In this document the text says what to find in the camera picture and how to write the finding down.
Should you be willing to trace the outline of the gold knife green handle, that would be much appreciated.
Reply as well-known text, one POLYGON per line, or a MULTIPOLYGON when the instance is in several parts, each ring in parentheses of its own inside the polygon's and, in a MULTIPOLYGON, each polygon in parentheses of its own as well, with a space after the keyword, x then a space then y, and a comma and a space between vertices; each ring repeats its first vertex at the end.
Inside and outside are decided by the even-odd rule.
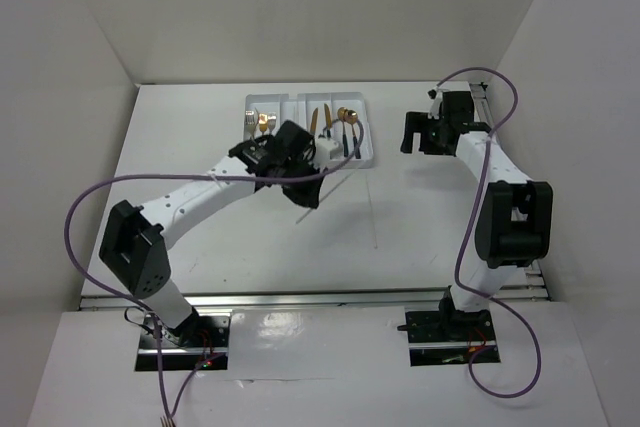
POLYGON ((315 108, 311 114, 311 121, 309 124, 309 133, 314 137, 316 135, 317 121, 318 121, 318 108, 315 108))
POLYGON ((324 104, 325 127, 323 133, 327 138, 332 136, 332 112, 328 104, 324 104))

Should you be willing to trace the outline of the silver fork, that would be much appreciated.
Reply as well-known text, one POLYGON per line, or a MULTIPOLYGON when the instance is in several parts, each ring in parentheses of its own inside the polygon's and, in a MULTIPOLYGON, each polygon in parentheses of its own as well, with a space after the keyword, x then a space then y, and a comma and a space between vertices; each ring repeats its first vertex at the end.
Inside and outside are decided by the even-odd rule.
POLYGON ((277 114, 275 112, 271 112, 267 115, 267 128, 270 134, 275 132, 277 126, 277 114))
POLYGON ((257 114, 254 110, 246 110, 244 116, 244 133, 247 139, 253 139, 257 126, 257 114))

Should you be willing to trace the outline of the gold fork green handle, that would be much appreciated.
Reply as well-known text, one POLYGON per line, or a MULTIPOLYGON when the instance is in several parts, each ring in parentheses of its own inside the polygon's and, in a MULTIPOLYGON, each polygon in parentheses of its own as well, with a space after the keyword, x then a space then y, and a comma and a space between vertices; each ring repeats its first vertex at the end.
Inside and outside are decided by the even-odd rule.
POLYGON ((268 127, 268 116, 266 114, 260 114, 258 116, 257 127, 261 135, 265 135, 267 133, 269 127, 268 127))

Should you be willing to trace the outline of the white chopstick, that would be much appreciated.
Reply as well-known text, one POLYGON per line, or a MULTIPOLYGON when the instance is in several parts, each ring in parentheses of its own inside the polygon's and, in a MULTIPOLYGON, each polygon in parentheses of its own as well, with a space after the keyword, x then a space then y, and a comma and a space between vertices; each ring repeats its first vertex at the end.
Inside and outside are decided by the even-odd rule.
MULTIPOLYGON (((322 204, 325 200, 328 199, 328 197, 330 195, 332 195, 339 187, 341 187, 342 184, 344 184, 346 181, 348 180, 348 176, 341 179, 336 185, 334 185, 333 187, 331 187, 326 193, 324 193, 320 199, 319 199, 319 204, 322 204)), ((313 213, 315 210, 317 210, 318 207, 316 208, 308 208, 296 221, 295 221, 295 225, 300 224, 306 217, 308 217, 311 213, 313 213)))
POLYGON ((370 214, 370 222, 371 222, 373 248, 377 250, 378 237, 377 237, 377 229, 376 229, 375 210, 374 210, 373 197, 371 194, 371 187, 370 187, 368 176, 366 177, 366 188, 367 188, 367 198, 368 198, 369 214, 370 214))

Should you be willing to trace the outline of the gold spoon green handle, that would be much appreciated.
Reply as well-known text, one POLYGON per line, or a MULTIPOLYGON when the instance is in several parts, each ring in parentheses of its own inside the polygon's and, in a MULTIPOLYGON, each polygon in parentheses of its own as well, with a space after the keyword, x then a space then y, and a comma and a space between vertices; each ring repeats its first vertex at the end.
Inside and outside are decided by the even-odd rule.
POLYGON ((347 158, 349 156, 349 145, 348 145, 348 138, 347 138, 347 132, 346 132, 346 115, 347 115, 347 109, 345 107, 340 107, 337 110, 337 118, 341 122, 341 128, 342 128, 342 146, 343 146, 344 158, 347 158))
POLYGON ((354 110, 348 110, 346 112, 346 114, 345 114, 345 120, 351 126, 354 157, 356 159, 360 159, 361 158, 361 152, 360 152, 360 148, 359 148, 359 138, 358 138, 358 134, 356 133, 356 129, 355 129, 355 126, 356 126, 356 124, 358 122, 358 114, 357 114, 357 112, 354 111, 354 110))

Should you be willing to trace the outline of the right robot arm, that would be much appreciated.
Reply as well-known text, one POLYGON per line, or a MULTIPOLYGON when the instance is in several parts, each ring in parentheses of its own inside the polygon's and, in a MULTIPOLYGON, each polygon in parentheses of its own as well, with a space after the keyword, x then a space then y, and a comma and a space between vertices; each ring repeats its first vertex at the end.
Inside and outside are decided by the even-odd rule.
POLYGON ((534 181, 502 150, 489 125, 476 119, 469 91, 433 89, 429 112, 405 117, 400 150, 431 156, 451 156, 478 181, 472 216, 454 267, 454 284, 436 316, 436 326, 448 339, 460 338, 471 326, 471 314, 485 310, 489 298, 520 268, 547 255, 553 190, 534 181))

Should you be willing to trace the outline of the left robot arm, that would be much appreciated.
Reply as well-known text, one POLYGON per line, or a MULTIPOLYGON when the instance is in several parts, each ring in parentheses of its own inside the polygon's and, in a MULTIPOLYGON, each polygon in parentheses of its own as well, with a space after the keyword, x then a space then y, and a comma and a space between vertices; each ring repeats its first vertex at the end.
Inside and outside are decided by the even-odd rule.
POLYGON ((276 134, 231 148, 205 179, 189 182, 141 206, 124 200, 110 211, 99 257, 129 293, 162 322, 163 336, 189 344, 204 324, 171 279, 169 250, 191 229, 233 202, 253 195, 271 179, 294 204, 315 208, 324 171, 338 144, 286 121, 276 134))

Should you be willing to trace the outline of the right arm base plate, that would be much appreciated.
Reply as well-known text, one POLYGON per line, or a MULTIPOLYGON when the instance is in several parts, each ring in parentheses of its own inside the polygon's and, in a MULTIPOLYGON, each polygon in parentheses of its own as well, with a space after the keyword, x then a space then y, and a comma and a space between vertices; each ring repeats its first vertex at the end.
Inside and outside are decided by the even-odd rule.
POLYGON ((412 367, 464 365, 473 355, 475 363, 500 362, 488 311, 481 312, 478 320, 462 325, 443 320, 438 311, 408 311, 397 330, 407 335, 412 367))

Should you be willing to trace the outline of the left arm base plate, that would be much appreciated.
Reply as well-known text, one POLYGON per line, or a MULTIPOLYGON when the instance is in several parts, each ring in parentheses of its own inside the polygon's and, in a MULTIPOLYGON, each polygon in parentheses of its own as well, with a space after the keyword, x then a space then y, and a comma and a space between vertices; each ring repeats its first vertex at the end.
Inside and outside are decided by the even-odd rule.
MULTIPOLYGON (((163 370, 191 371, 203 363, 202 370, 226 370, 228 366, 228 346, 230 335, 230 315, 204 315, 201 325, 187 340, 180 340, 161 325, 161 350, 163 370)), ((136 353, 136 372, 157 371, 157 341, 154 325, 149 316, 142 323, 136 353)))

